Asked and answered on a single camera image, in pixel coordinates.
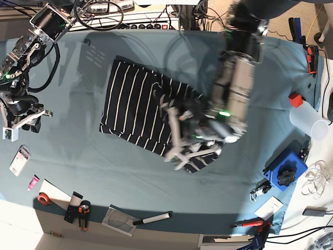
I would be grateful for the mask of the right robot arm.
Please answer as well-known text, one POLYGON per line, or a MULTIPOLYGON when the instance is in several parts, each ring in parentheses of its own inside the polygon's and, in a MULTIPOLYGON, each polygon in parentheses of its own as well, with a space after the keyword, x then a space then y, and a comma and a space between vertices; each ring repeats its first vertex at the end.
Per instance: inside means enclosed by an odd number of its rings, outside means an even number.
POLYGON ((30 20, 31 28, 15 44, 1 62, 1 114, 4 121, 2 138, 16 141, 19 130, 38 133, 41 117, 52 117, 35 96, 51 83, 60 62, 57 42, 74 25, 73 1, 67 4, 48 2, 30 20), (52 44, 56 60, 46 82, 30 87, 29 71, 47 56, 46 46, 52 44))

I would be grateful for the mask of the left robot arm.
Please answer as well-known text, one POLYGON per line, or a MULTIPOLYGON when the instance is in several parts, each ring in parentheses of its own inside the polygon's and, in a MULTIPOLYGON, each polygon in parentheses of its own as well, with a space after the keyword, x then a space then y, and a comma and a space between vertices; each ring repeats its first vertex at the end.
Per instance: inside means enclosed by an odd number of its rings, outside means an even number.
POLYGON ((295 5, 296 1, 233 2, 210 98, 188 97, 182 103, 160 100, 171 128, 172 146, 164 160, 172 162, 175 170, 218 155, 222 145, 238 141, 246 132, 254 68, 263 59, 268 22, 295 5))

